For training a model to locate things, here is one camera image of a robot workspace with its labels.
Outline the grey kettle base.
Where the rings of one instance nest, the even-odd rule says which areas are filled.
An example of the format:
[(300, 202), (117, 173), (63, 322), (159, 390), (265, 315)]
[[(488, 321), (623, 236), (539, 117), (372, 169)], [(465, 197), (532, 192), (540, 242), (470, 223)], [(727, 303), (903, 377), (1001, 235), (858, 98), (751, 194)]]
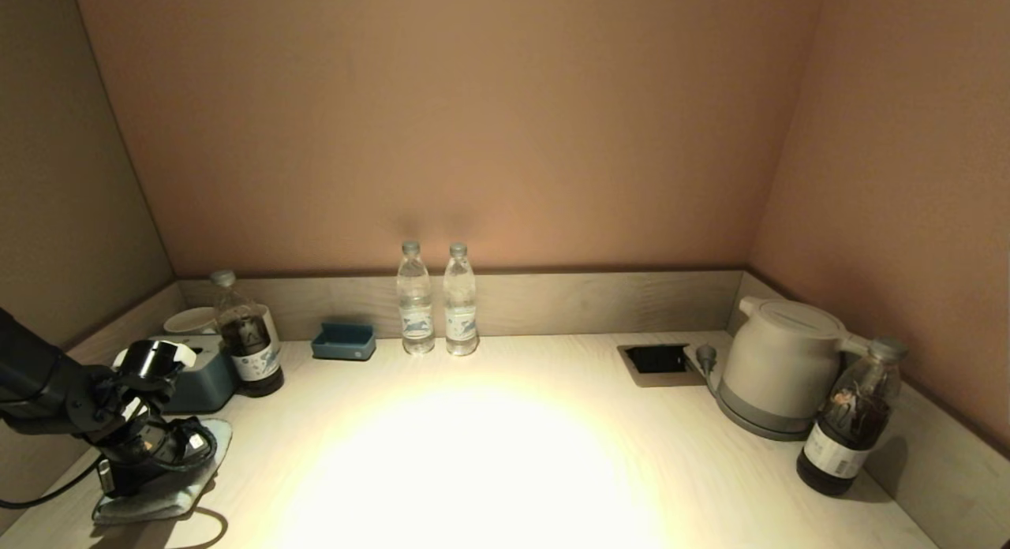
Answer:
[(731, 422), (758, 437), (779, 442), (794, 442), (808, 437), (814, 416), (785, 417), (755, 408), (740, 398), (728, 385), (719, 381), (715, 391), (719, 409)]

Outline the blue-grey tissue box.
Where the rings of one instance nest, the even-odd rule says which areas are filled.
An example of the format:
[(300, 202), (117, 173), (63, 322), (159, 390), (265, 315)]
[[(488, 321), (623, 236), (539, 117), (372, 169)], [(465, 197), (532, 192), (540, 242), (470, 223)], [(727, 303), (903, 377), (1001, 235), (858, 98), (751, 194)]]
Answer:
[(172, 398), (163, 406), (170, 415), (216, 413), (234, 396), (238, 377), (231, 359), (221, 355), (219, 334), (162, 334), (159, 340), (187, 345), (197, 355), (174, 380)]

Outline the white ceramic cup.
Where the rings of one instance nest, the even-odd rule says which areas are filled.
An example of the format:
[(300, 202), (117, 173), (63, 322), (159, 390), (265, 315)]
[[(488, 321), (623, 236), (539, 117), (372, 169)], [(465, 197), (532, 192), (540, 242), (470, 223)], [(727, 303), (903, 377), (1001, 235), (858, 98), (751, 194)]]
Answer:
[(216, 310), (213, 307), (198, 307), (178, 312), (163, 323), (163, 333), (216, 334)]

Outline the white electric kettle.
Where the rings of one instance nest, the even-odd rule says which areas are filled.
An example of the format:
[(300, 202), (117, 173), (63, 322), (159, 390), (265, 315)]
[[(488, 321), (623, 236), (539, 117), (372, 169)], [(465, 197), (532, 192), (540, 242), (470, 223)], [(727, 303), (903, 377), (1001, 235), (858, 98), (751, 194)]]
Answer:
[(748, 295), (739, 311), (746, 322), (718, 383), (773, 415), (815, 417), (840, 376), (841, 355), (868, 349), (835, 316), (801, 302)]

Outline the clear water bottle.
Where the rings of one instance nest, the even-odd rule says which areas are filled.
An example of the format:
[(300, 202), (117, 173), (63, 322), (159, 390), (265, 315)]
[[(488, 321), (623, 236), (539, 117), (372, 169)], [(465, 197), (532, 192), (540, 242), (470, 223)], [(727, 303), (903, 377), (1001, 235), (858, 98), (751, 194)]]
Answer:
[(450, 261), (443, 274), (443, 300), (447, 351), (454, 356), (470, 355), (479, 344), (477, 280), (464, 243), (450, 246)]
[(404, 350), (422, 356), (434, 348), (432, 282), (420, 257), (420, 243), (404, 241), (396, 276), (401, 335)]

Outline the grey wooden upstand board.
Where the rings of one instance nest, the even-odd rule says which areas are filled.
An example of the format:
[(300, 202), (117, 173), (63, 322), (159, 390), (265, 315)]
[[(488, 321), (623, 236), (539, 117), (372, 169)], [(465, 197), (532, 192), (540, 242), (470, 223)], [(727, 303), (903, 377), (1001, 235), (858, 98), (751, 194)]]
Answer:
[(863, 472), (941, 549), (1010, 549), (1010, 455), (911, 380)]
[[(83, 365), (109, 365), (131, 342), (159, 334), (186, 307), (177, 282), (168, 282), (115, 308), (65, 313), (54, 304), (0, 290), (0, 308)], [(0, 499), (25, 502), (65, 482), (64, 472), (89, 451), (69, 436), (24, 436), (0, 420)]]

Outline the light blue microfibre cloth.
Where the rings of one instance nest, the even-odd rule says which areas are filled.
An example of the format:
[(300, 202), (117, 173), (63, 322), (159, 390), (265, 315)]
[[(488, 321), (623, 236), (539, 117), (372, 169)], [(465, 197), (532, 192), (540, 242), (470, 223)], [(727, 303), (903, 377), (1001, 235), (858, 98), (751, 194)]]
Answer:
[(187, 514), (223, 465), (232, 440), (232, 426), (227, 420), (204, 419), (200, 422), (213, 434), (216, 449), (212, 459), (186, 472), (169, 472), (141, 487), (137, 495), (109, 498), (104, 495), (92, 510), (97, 526), (119, 526), (138, 521), (174, 519)]

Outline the dark tea bottle white label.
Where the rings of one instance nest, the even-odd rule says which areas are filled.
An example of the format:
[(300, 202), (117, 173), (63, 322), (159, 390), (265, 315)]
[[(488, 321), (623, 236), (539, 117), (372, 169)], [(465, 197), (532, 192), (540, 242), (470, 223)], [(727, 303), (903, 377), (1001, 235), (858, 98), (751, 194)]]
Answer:
[(898, 339), (874, 339), (840, 374), (796, 462), (798, 477), (813, 491), (847, 495), (893, 415), (908, 354)]
[(224, 350), (237, 369), (243, 394), (262, 398), (280, 390), (284, 374), (279, 349), (260, 306), (237, 288), (237, 274), (217, 270), (210, 274), (218, 288), (215, 323)]

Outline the small blue tray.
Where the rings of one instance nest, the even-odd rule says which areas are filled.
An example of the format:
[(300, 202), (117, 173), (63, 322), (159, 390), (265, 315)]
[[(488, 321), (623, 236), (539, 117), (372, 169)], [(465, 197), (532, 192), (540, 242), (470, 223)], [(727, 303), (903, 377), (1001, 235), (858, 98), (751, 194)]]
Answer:
[(368, 361), (376, 350), (376, 335), (371, 325), (321, 323), (310, 345), (316, 359)]

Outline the recessed table socket box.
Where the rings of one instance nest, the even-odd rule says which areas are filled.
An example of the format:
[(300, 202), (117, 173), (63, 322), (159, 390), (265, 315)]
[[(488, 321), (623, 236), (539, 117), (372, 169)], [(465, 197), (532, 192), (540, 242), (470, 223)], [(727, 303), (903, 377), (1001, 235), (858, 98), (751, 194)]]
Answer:
[(688, 355), (686, 343), (620, 345), (617, 348), (636, 387), (704, 387), (705, 377)]

